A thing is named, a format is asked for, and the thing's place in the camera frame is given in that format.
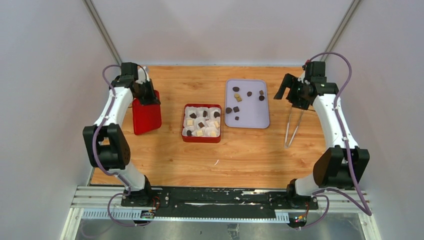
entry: purple plate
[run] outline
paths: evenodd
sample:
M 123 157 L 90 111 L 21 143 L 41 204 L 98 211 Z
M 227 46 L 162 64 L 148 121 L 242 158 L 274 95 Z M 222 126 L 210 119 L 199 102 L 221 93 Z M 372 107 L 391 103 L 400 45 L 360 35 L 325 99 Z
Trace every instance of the purple plate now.
M 263 91 L 264 100 L 259 100 L 260 91 Z M 241 101 L 237 102 L 234 94 L 239 94 Z M 233 109 L 231 113 L 225 113 L 227 108 Z M 230 79 L 225 85 L 225 124 L 232 128 L 266 129 L 270 125 L 270 113 L 268 111 L 267 84 L 257 79 Z

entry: wooden surface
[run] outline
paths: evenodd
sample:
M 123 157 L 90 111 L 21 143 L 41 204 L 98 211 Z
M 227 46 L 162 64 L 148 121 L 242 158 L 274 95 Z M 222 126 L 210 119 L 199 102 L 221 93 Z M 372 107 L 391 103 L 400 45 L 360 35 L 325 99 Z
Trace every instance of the wooden surface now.
M 310 174 L 325 151 L 324 135 L 314 111 L 304 113 L 291 147 L 284 148 L 290 104 L 284 98 L 273 97 L 284 75 L 300 76 L 300 67 L 150 66 L 149 69 L 154 87 L 160 92 L 162 127 L 134 135 L 129 108 L 122 130 L 131 148 L 131 161 L 152 185 L 285 188 L 293 178 Z M 185 104 L 219 104 L 224 109 L 225 84 L 232 78 L 266 82 L 269 127 L 231 128 L 222 119 L 220 143 L 183 142 Z M 289 138 L 300 112 L 293 109 Z M 91 183 L 120 182 L 96 168 Z

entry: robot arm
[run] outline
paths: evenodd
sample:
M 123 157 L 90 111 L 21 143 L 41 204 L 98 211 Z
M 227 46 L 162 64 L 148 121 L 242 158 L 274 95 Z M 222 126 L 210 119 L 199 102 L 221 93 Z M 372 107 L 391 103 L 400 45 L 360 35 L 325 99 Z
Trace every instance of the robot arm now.
M 107 173 L 118 177 L 127 191 L 138 192 L 149 200 L 151 199 L 149 180 L 130 162 L 130 147 L 121 130 L 125 113 L 134 98 L 137 98 L 142 105 L 160 104 L 148 73 L 143 68 L 140 70 L 137 68 L 138 65 L 135 63 L 122 63 L 121 75 L 111 83 L 114 91 L 109 90 L 109 98 L 100 117 L 94 125 L 84 128 L 83 137 L 90 163 L 93 167 L 98 167 L 92 143 L 95 131 L 101 125 L 95 141 L 96 154 L 101 165 Z M 109 143 L 100 144 L 106 138 Z
M 286 99 L 292 107 L 307 110 L 312 105 L 319 117 L 325 137 L 326 152 L 318 159 L 313 167 L 312 174 L 293 179 L 287 186 L 287 196 L 294 202 L 304 202 L 312 193 L 327 187 L 351 189 L 353 181 L 349 172 L 345 138 L 337 119 L 334 100 L 339 89 L 335 83 L 327 82 L 325 77 L 325 62 L 307 62 L 303 69 L 305 72 L 300 77 L 286 74 L 280 89 L 274 99 L 282 99 L 286 88 L 290 91 Z M 354 173 L 357 181 L 361 179 L 370 159 L 368 150 L 360 149 L 347 127 L 343 115 L 340 98 L 337 99 L 336 108 L 345 126 L 349 142 Z

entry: purple cable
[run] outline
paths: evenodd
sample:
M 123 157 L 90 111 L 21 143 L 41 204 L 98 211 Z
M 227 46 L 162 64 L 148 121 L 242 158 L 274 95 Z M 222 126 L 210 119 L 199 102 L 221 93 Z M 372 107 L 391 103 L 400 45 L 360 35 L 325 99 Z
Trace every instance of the purple cable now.
M 112 228 L 112 226 L 114 225 L 114 223 L 112 222 L 112 224 L 109 226 L 109 227 L 107 227 L 105 230 L 103 230 L 101 233 L 99 233 L 99 234 L 97 234 L 97 235 L 94 235 L 94 236 L 91 236 L 91 235 L 87 235 L 85 232 L 84 232 L 84 226 L 85 226 L 86 224 L 84 224 L 84 222 L 82 222 L 81 223 L 81 226 L 79 227 L 79 232 L 81 233 L 81 235 L 84 237 L 84 238 L 86 238 L 86 239 L 96 239 L 96 238 L 98 238 L 98 237 L 100 237 L 101 235 L 103 235 L 104 233 L 106 233 L 107 231 L 109 231 L 109 229 L 111 229 Z
M 119 65 L 116 65 L 116 64 L 112 64 L 112 65 L 109 65 L 109 66 L 106 66 L 104 69 L 103 69 L 103 71 L 102 71 L 102 73 L 101 73 L 101 75 L 103 76 L 103 80 L 104 80 L 104 82 L 106 82 L 106 84 L 109 86 L 109 88 L 112 90 L 112 94 L 113 94 L 113 96 L 114 97 L 112 97 L 112 99 L 110 100 L 110 104 L 109 104 L 109 106 L 107 107 L 107 110 L 106 110 L 106 112 L 104 113 L 104 117 L 103 117 L 103 119 L 101 120 L 101 122 L 100 122 L 100 124 L 97 126 L 97 129 L 94 131 L 94 135 L 93 135 L 93 139 L 92 139 L 92 143 L 91 143 L 91 145 L 92 145 L 92 149 L 93 149 L 93 155 L 94 155 L 94 160 L 95 160 L 95 162 L 96 162 L 96 164 L 97 164 L 97 167 L 104 173 L 104 174 L 106 174 L 106 175 L 108 175 L 108 176 L 117 176 L 127 187 L 128 187 L 128 193 L 126 194 L 126 196 L 128 196 L 128 195 L 130 195 L 130 183 L 125 179 L 125 178 L 123 178 L 122 176 L 120 176 L 117 172 L 113 172 L 113 173 L 109 173 L 104 167 L 103 167 L 103 165 L 102 165 L 102 163 L 100 163 L 100 159 L 99 159 L 99 155 L 97 154 L 97 143 L 96 143 L 96 140 L 97 140 L 97 136 L 99 135 L 99 132 L 100 132 L 100 130 L 102 129 L 102 127 L 103 127 L 103 125 L 105 124 L 105 122 L 107 121 L 107 119 L 106 119 L 106 116 L 108 116 L 109 115 L 109 113 L 111 112 L 111 110 L 112 110 L 112 107 L 114 106 L 114 102 L 115 102 L 115 96 L 116 96 L 116 94 L 117 94 L 117 92 L 115 91 L 115 88 L 114 88 L 114 86 L 112 86 L 112 84 L 108 81 L 108 79 L 106 78 L 106 75 L 105 75 L 105 72 L 106 72 L 106 70 L 107 69 L 109 69 L 109 68 L 111 68 L 111 67 L 121 67 L 121 66 L 119 66 Z
M 312 61 L 313 59 L 315 59 L 318 56 L 327 55 L 327 54 L 339 56 L 340 58 L 342 58 L 346 62 L 347 67 L 349 68 L 349 74 L 347 76 L 347 79 L 344 82 L 343 86 L 341 86 L 341 88 L 338 91 L 338 93 L 336 94 L 336 96 L 334 98 L 334 102 L 333 102 L 335 116 L 337 117 L 338 124 L 340 125 L 341 133 L 343 135 L 343 138 L 347 138 L 348 135 L 346 134 L 345 125 L 343 124 L 342 118 L 340 117 L 339 110 L 338 110 L 338 108 L 336 106 L 337 106 L 337 100 L 339 99 L 339 97 L 342 94 L 343 90 L 348 85 L 349 81 L 351 80 L 351 77 L 352 77 L 352 66 L 351 66 L 351 63 L 348 61 L 348 59 L 345 56 L 341 55 L 340 53 L 333 52 L 333 51 L 321 52 L 321 53 L 319 53 L 319 54 L 311 57 L 309 60 Z M 339 194 L 341 194 L 341 195 L 349 198 L 349 200 L 351 200 L 356 206 L 358 206 L 359 209 L 361 209 L 366 215 L 371 216 L 372 215 L 372 212 L 371 212 L 370 208 L 368 207 L 367 202 L 365 201 L 364 195 L 361 192 L 361 188 L 359 187 L 358 180 L 357 180 L 356 175 L 355 175 L 354 166 L 353 166 L 353 163 L 352 163 L 351 149 L 349 147 L 349 141 L 348 140 L 345 140 L 344 141 L 344 145 L 345 145 L 345 148 L 346 148 L 347 164 L 349 166 L 350 176 L 352 178 L 353 185 L 355 186 L 355 189 L 356 189 L 356 192 L 357 192 L 357 194 L 358 194 L 358 196 L 360 198 L 360 201 L 362 202 L 362 204 L 363 204 L 364 207 L 360 207 L 359 203 L 357 201 L 355 201 L 353 198 L 349 197 L 348 195 L 341 194 L 341 191 L 338 191 L 338 190 L 337 191 L 334 191 L 335 189 L 333 189 L 333 192 L 339 193 Z
M 329 199 L 329 197 L 328 197 L 328 196 L 326 196 L 326 195 L 315 195 L 315 197 L 317 197 L 317 198 L 318 198 L 318 197 L 321 197 L 321 198 L 325 198 L 325 199 L 327 199 L 327 207 L 325 208 L 324 213 L 321 215 L 321 217 L 320 217 L 320 218 L 318 218 L 318 220 L 314 221 L 314 222 L 313 222 L 313 223 L 311 223 L 311 224 L 308 224 L 308 225 L 306 225 L 306 226 L 303 226 L 303 227 L 301 227 L 301 228 L 297 228 L 297 230 L 307 229 L 307 228 L 313 227 L 314 225 L 316 225 L 316 224 L 318 224 L 319 222 L 321 222 L 321 220 L 323 220 L 323 219 L 326 217 L 327 213 L 329 212 L 329 209 L 330 209 L 330 199 Z
M 123 226 L 123 227 L 140 227 L 140 226 L 146 226 L 146 225 L 148 225 L 150 222 L 147 222 L 147 223 L 139 223 L 139 224 L 126 224 L 126 223 L 122 223 L 122 222 L 120 222 L 120 221 L 118 221 L 118 220 L 116 220 L 113 216 L 112 216 L 112 214 L 111 214 L 111 203 L 112 203 L 112 200 L 114 199 L 114 198 L 116 198 L 117 196 L 119 196 L 119 195 L 122 195 L 122 196 L 129 196 L 130 195 L 130 193 L 131 193 L 131 186 L 130 186 L 130 183 L 124 178 L 124 177 L 122 177 L 122 176 L 120 176 L 119 175 L 119 173 L 117 173 L 117 172 L 113 172 L 113 173 L 110 173 L 110 172 L 108 172 L 104 167 L 103 167 L 103 165 L 102 165 L 102 163 L 100 162 L 100 159 L 99 159 L 99 155 L 97 154 L 97 143 L 96 143 L 96 141 L 97 141 L 97 136 L 99 135 L 99 132 L 100 132 L 100 129 L 103 127 L 103 125 L 105 124 L 105 122 L 107 121 L 107 118 L 106 118 L 106 116 L 108 116 L 109 115 L 109 113 L 111 112 L 111 109 L 112 109 L 112 107 L 114 106 L 114 102 L 115 102 L 115 96 L 116 96 L 116 91 L 115 91 L 115 88 L 112 86 L 112 84 L 108 81 L 108 79 L 106 78 L 106 76 L 105 76 L 105 72 L 106 72 L 106 70 L 107 69 L 109 69 L 109 68 L 111 68 L 111 67 L 121 67 L 121 66 L 119 66 L 119 65 L 116 65 L 116 64 L 112 64 L 112 65 L 108 65 L 108 66 L 106 66 L 104 69 L 103 69 L 103 71 L 102 71 L 102 73 L 101 73 L 101 75 L 103 76 L 103 80 L 106 82 L 106 84 L 109 86 L 109 88 L 112 90 L 112 95 L 114 96 L 114 97 L 112 97 L 111 98 L 111 101 L 110 101 L 110 104 L 109 104 L 109 106 L 107 107 L 107 110 L 106 110 L 106 112 L 104 113 L 104 117 L 103 117 L 103 119 L 101 120 L 101 122 L 100 122 L 100 124 L 97 126 L 97 128 L 96 128 L 96 130 L 94 131 L 94 135 L 93 135 L 93 139 L 92 139 L 92 149 L 93 149 L 93 155 L 94 155 L 94 160 L 95 160 L 95 162 L 96 162 L 96 164 L 97 164 L 97 167 L 104 173 L 104 174 L 106 174 L 106 175 L 108 175 L 108 176 L 117 176 L 127 187 L 128 187 L 128 192 L 127 193 L 117 193 L 117 194 L 115 194 L 115 195 L 113 195 L 111 198 L 110 198 L 110 200 L 109 200 L 109 203 L 107 204 L 107 215 L 109 216 L 109 218 L 112 220 L 112 222 L 114 222 L 115 224 L 118 224 L 118 225 L 120 225 L 120 226 Z M 104 234 L 104 233 L 106 233 L 111 227 L 109 227 L 109 228 L 107 228 L 106 230 L 104 230 L 102 233 L 100 233 L 100 234 L 98 234 L 98 235 L 96 235 L 96 236 L 88 236 L 88 235 L 85 235 L 84 234 L 84 232 L 83 231 L 81 231 L 81 233 L 82 233 L 82 235 L 85 237 L 85 238 L 89 238 L 89 239 L 94 239 L 94 238 L 97 238 L 97 237 L 99 237 L 100 235 L 102 235 L 102 234 Z

